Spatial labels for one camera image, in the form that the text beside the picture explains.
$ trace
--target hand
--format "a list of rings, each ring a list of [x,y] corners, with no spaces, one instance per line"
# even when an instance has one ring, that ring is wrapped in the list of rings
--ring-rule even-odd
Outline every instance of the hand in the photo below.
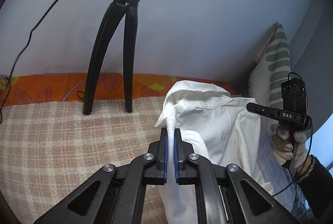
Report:
[[[274,157],[280,165],[283,165],[287,160],[291,160],[293,156],[291,151],[294,147],[288,138],[289,129],[283,125],[279,125],[276,128],[276,135],[272,136],[272,141],[275,145]],[[308,153],[308,150],[305,148],[306,135],[303,131],[295,131],[294,139],[298,142],[294,168],[297,169],[298,173],[302,173],[307,169],[307,167],[304,167],[302,172],[298,170],[302,167]]]

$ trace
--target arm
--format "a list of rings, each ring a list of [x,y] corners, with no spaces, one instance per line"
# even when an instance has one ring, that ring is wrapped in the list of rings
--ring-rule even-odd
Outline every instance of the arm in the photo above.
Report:
[[[314,216],[320,219],[333,200],[333,178],[315,156],[308,158],[296,183],[302,189]]]

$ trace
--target device handle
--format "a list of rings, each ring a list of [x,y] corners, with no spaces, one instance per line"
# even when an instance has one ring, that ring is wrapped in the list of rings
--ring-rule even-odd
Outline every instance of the device handle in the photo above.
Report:
[[[283,165],[282,167],[284,167],[285,169],[293,169],[294,168],[294,163],[295,163],[295,158],[296,158],[296,153],[297,153],[297,149],[298,149],[298,142],[295,141],[295,138],[294,138],[294,133],[295,133],[295,129],[293,128],[290,128],[290,131],[289,131],[289,141],[290,143],[292,144],[293,146],[293,149],[292,149],[292,159],[290,160],[287,160]]]

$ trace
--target wrist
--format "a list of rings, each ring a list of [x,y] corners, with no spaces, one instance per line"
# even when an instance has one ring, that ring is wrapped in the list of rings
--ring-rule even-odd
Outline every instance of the wrist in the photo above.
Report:
[[[296,172],[299,174],[299,175],[302,175],[303,173],[305,173],[307,170],[308,170],[308,168],[309,168],[309,166],[310,166],[310,164],[311,164],[311,156],[309,155],[309,157],[308,157],[308,159],[305,161],[305,163],[304,164],[302,164],[298,169],[296,169]]]

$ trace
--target orange floral bedsheet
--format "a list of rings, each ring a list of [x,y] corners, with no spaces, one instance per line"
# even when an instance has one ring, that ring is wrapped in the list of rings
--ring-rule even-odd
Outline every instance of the orange floral bedsheet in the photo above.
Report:
[[[5,106],[50,101],[81,101],[86,86],[86,73],[77,74],[48,74],[13,77],[11,92]],[[207,79],[170,77],[151,74],[134,74],[133,98],[165,96],[175,82],[180,80],[194,80],[198,82],[214,83],[229,91],[236,92],[226,82]],[[0,78],[0,103],[3,102],[9,87],[5,88],[4,78]],[[124,99],[123,75],[121,73],[101,73],[99,75],[95,100]]]

